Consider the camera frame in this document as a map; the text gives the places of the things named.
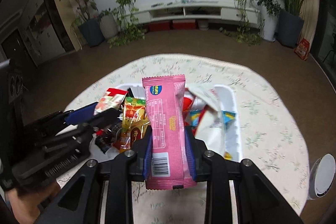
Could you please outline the person's left hand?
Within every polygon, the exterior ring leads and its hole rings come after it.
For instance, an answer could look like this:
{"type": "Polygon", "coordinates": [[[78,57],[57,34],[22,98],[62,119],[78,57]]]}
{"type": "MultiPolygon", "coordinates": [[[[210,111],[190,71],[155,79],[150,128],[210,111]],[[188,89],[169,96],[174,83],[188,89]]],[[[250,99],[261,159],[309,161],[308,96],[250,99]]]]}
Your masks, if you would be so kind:
{"type": "Polygon", "coordinates": [[[6,192],[13,215],[19,223],[34,223],[40,216],[39,205],[47,198],[54,198],[60,192],[60,185],[54,181],[34,192],[19,195],[17,189],[6,192]]]}

